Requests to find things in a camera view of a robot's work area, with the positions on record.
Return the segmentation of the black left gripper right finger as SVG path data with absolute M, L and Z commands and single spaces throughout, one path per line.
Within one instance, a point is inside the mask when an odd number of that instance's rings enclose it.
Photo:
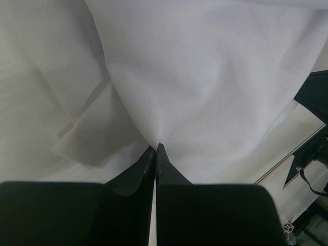
M 286 245 L 273 199 L 253 184 L 193 184 L 156 151 L 158 245 Z

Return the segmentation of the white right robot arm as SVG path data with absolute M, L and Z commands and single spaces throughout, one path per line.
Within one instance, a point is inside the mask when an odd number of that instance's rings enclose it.
M 327 182 L 324 182 L 323 188 L 316 188 L 314 181 L 305 173 L 305 169 L 315 161 L 327 170 L 327 70 L 312 72 L 296 94 L 295 101 L 317 126 L 293 151 L 294 159 L 285 184 L 299 176 L 312 193 L 327 197 Z

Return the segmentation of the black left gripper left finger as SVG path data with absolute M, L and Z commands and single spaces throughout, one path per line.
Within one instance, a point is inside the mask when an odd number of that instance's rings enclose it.
M 155 151 L 102 183 L 1 183 L 1 245 L 147 245 Z

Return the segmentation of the white t shirt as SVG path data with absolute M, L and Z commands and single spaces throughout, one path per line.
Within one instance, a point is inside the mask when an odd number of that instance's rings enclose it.
M 203 182 L 295 108 L 327 41 L 327 1 L 1 1 L 71 128 L 57 155 L 111 175 L 148 146 Z

